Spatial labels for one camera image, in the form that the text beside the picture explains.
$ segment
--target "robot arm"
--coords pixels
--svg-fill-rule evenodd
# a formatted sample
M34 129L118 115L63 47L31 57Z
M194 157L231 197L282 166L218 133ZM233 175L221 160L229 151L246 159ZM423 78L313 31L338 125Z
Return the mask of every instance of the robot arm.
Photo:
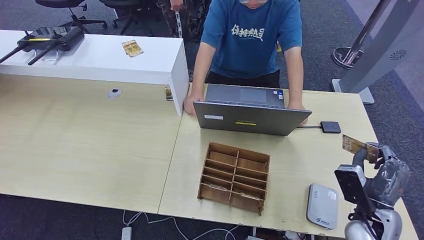
M344 233L348 240L398 240L402 220L394 205L408 184L410 169L387 145L367 144L378 148L376 161L368 161L378 169L374 178L364 175L366 148L355 153L352 165L340 165L334 172L344 199L356 204Z

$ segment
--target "office chair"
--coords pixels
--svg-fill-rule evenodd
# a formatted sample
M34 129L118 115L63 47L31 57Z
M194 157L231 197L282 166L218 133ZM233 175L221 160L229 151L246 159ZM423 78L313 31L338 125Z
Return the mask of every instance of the office chair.
M35 0L37 4L40 4L45 7L55 8L55 9L64 9L64 8L69 9L69 12L72 17L72 21L63 24L61 27L78 26L87 34L90 34L90 32L83 26L85 24L103 24L102 25L103 28L107 28L108 25L103 20L87 20L85 16L82 16L80 18L75 16L71 8L82 7L82 11L84 12L87 11L87 4L80 6L80 4L83 1L84 0Z
M141 19L141 16L139 15L139 11L137 9L141 9L145 7L144 1L141 0L100 0L106 7L112 8L112 9L119 9L128 11L129 14L125 16L118 17L117 19L113 20L112 27L117 28L118 24L117 22L126 20L125 25L123 26L122 30L120 31L121 35L124 35L125 31L128 29L128 27L131 25L131 23L135 23L136 25L141 22L141 24L148 30L148 35L151 37L153 36L152 29L144 23L144 21Z

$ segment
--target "human hand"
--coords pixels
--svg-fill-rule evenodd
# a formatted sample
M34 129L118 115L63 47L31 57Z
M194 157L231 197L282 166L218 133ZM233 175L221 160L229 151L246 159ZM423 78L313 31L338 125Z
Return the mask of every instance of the human hand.
M183 0L169 0L172 11L179 11L183 6Z
M196 116L195 107L193 106L193 102L195 102L195 101L203 102L204 100L205 99L203 98L203 94L201 92L190 93L190 95L188 95L184 99L184 102L182 103L182 106L184 107L184 111L191 116Z
M288 109L298 109L298 110L306 110L305 107L302 105L301 102L298 101L288 101ZM306 118L300 125L304 125L308 121L308 118Z

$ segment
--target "cardboard compartment tray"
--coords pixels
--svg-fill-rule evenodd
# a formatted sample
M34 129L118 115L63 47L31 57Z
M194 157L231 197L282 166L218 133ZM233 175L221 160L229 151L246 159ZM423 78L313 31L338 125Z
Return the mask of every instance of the cardboard compartment tray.
M268 154L210 142L197 198L260 216L267 196L269 165Z

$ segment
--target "lanyard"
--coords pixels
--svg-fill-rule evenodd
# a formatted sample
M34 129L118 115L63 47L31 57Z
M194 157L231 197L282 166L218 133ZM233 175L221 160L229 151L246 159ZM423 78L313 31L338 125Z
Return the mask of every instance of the lanyard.
M181 27L180 12L175 11L175 18L176 18L176 25L178 26L178 36L181 39L183 38L183 29Z

